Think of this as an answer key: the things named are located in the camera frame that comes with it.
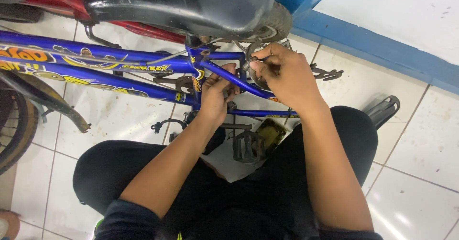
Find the hand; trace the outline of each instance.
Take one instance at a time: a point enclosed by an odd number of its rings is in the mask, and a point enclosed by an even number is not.
[[[233,74],[236,73],[236,64],[226,64],[222,68]],[[224,92],[228,92],[226,98],[223,96]],[[202,85],[201,109],[197,116],[213,122],[217,128],[226,118],[227,102],[232,101],[237,93],[239,93],[238,88],[212,73]]]
[[[268,57],[264,62],[251,61],[250,67],[266,80],[278,100],[298,113],[307,113],[312,107],[325,105],[309,63],[303,54],[271,43],[252,56]]]

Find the left hand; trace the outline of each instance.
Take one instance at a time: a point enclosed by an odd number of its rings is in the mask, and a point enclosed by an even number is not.
[[[223,69],[236,73],[236,64],[226,64]],[[223,92],[228,92],[228,97],[224,98]],[[212,73],[202,85],[201,109],[198,116],[206,120],[210,120],[215,124],[215,127],[222,125],[226,118],[227,102],[234,99],[234,96],[239,93],[239,89],[232,85],[226,79],[220,78],[219,75]]]

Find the person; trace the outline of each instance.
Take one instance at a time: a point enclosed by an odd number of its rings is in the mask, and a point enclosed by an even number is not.
[[[329,108],[304,55],[272,43],[252,56],[267,57],[250,67],[301,124],[259,169],[228,183],[200,159],[235,92],[225,99],[232,86],[210,75],[201,109],[168,146],[106,141],[80,157],[75,193],[105,214],[97,240],[382,239],[361,190],[378,143],[373,122]]]

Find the chainring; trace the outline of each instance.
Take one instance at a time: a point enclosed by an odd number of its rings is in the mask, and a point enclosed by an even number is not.
[[[178,92],[194,95],[195,90],[193,87],[193,77],[192,76],[178,77],[177,81],[175,82],[175,90],[177,90]]]

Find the black pants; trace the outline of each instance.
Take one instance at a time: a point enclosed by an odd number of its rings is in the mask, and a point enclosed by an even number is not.
[[[333,107],[331,114],[347,158],[362,185],[378,144],[375,126],[366,114],[350,107]],[[217,212],[215,207],[226,205],[268,214],[298,236],[316,235],[302,138],[299,125],[261,168],[231,184],[198,160],[165,215],[164,224],[183,232],[196,219]],[[73,175],[76,195],[104,214],[135,175],[164,148],[122,140],[95,145],[77,162]]]

